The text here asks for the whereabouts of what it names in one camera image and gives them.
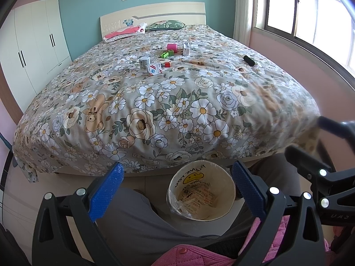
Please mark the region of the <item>white upright carton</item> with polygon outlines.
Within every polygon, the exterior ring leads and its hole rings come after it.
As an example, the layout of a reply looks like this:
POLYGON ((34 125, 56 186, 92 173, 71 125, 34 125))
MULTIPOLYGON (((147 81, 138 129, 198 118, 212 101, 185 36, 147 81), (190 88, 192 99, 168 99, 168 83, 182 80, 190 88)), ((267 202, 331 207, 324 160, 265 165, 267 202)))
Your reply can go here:
POLYGON ((188 57, 190 55, 191 47, 189 43, 183 43, 182 45, 182 55, 188 57))

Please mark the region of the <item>black remote control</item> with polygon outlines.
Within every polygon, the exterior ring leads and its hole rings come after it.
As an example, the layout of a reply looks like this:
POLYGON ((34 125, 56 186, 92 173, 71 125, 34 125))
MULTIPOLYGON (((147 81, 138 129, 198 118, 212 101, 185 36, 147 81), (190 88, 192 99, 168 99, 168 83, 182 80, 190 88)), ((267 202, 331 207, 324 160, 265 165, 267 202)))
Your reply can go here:
POLYGON ((247 55, 244 55, 243 56, 243 60, 250 66, 250 67, 254 67, 255 66, 255 62, 250 58, 248 57, 247 55))

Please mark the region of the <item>pink plastic cup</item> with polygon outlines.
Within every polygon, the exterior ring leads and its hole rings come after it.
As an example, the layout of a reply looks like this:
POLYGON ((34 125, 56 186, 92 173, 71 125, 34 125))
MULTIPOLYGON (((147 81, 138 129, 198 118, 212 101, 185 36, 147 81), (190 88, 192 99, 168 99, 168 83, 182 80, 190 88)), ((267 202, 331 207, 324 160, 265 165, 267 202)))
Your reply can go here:
POLYGON ((167 44, 167 50, 168 51, 174 51, 174 53, 177 53, 179 48, 177 43, 168 43, 167 44))

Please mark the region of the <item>pink quilted jacket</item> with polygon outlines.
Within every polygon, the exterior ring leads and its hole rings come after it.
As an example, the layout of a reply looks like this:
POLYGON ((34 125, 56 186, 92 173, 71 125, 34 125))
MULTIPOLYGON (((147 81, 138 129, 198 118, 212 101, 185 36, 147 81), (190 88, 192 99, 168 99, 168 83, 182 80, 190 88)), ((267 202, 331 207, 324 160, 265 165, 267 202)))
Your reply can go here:
MULTIPOLYGON (((264 262, 270 262, 272 258, 276 257, 286 231, 288 220, 288 216, 283 216, 278 232, 264 262)), ((196 246, 178 245, 162 255, 153 265, 232 265, 234 262, 235 260, 233 259, 196 246)))

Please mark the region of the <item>green floral pillow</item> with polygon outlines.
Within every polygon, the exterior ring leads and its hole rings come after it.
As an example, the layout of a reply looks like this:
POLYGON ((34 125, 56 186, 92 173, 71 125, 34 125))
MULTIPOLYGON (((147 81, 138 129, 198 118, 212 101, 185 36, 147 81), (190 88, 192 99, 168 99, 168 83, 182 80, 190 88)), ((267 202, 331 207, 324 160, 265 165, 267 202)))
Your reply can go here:
POLYGON ((161 20, 149 25, 147 31, 165 31, 165 30, 180 30, 185 27, 185 24, 179 20, 161 20))

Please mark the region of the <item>window with dark frame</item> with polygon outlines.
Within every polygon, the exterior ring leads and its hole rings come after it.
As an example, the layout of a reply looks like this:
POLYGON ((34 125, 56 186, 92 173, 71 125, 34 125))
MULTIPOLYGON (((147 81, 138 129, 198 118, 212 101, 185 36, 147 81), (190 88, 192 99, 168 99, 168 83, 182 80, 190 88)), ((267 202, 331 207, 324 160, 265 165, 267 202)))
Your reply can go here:
POLYGON ((354 85, 354 10, 345 0, 257 0, 256 27, 314 54, 354 85))

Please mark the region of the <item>floral bed quilt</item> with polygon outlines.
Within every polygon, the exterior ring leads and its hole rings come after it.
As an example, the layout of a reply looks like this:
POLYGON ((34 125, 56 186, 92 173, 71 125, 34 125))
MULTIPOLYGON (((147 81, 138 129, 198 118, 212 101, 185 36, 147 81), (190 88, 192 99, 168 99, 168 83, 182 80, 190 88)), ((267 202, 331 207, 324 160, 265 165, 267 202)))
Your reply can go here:
POLYGON ((67 168, 101 176, 117 162, 133 174, 200 159, 253 162, 290 145, 313 153, 319 115, 309 92, 268 58, 188 25, 100 42, 75 59, 27 108, 13 152, 31 183, 67 168), (190 55, 162 59, 168 43, 189 43, 190 55), (143 56, 162 73, 141 69, 143 56))

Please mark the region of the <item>pink white pillow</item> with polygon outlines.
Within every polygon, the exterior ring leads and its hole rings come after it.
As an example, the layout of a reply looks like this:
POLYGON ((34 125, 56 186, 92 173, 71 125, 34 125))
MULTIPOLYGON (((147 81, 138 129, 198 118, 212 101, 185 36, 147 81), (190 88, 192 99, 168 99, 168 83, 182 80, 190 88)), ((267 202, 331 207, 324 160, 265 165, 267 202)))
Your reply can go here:
POLYGON ((103 37, 103 41, 106 43, 110 43, 128 37, 144 34, 146 32, 146 27, 147 27, 147 23, 141 23, 135 26, 134 25, 127 26, 105 35, 103 37))

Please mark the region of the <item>grey trousers leg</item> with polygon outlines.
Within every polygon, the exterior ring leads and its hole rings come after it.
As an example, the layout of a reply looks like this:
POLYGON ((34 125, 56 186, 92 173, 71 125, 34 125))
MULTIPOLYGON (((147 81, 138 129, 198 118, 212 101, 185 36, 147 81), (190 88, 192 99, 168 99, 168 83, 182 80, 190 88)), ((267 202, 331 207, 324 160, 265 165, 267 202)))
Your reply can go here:
MULTIPOLYGON (((256 162, 249 170, 285 195, 301 194, 297 170, 281 153, 256 162)), ((190 236, 160 218, 147 197, 132 189, 120 188, 97 225, 120 259, 133 255, 146 260, 179 244, 198 246, 234 259, 253 222, 253 215, 247 205, 243 205, 231 227, 220 238, 190 236)))

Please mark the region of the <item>white wardrobe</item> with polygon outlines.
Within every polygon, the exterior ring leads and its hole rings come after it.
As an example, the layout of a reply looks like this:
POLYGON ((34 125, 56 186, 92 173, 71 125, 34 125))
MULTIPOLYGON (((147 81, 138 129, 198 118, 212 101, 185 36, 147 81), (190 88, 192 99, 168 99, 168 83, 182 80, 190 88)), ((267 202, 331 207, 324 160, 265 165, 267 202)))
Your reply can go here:
POLYGON ((1 68, 21 111, 71 62, 59 0, 39 0, 9 12, 1 26, 1 68))

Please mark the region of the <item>printed paper trash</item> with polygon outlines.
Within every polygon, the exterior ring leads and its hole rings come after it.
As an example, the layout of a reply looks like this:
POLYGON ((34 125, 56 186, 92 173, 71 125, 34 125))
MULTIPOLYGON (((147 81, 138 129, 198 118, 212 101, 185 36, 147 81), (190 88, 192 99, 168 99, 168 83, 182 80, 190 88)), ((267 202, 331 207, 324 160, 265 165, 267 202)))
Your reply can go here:
POLYGON ((177 201, 185 212, 197 215, 208 207, 214 207, 216 198, 207 184, 194 184, 181 191, 177 201))

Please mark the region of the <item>white curtain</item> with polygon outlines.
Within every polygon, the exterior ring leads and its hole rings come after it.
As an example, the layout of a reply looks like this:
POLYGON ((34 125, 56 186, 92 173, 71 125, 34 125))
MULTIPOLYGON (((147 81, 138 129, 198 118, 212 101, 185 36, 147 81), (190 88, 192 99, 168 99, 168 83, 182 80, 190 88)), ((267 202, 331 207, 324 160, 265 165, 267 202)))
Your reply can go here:
POLYGON ((250 44, 253 25, 253 2, 254 0, 235 1, 233 39, 245 46, 250 44))

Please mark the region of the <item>green toy piece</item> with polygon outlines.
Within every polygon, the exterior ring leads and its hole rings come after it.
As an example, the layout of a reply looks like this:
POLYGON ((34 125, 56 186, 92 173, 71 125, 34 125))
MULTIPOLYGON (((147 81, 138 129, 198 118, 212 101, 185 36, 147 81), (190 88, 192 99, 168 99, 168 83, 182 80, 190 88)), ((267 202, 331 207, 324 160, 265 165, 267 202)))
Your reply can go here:
POLYGON ((165 52, 163 52, 162 54, 161 54, 161 58, 162 59, 166 59, 167 57, 169 57, 170 56, 170 53, 168 52, 168 51, 165 51, 165 52))

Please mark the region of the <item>white red medicine box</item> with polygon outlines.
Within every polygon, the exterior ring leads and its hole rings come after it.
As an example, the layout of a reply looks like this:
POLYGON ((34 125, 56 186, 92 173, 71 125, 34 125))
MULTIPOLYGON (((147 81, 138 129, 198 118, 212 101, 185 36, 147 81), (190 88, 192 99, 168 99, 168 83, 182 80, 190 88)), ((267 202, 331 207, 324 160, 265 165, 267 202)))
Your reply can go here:
POLYGON ((147 66, 147 72, 150 76, 155 76, 162 73, 162 67, 160 63, 149 64, 147 66))

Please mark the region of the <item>grey white round can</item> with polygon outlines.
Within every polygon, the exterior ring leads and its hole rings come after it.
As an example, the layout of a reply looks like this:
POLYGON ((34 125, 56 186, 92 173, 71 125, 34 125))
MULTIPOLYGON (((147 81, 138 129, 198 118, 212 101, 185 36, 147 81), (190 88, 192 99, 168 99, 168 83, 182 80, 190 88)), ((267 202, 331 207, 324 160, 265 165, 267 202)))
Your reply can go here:
POLYGON ((150 65, 150 57, 148 56, 143 56, 139 59, 139 64, 140 64, 140 68, 143 70, 147 70, 149 68, 150 65))

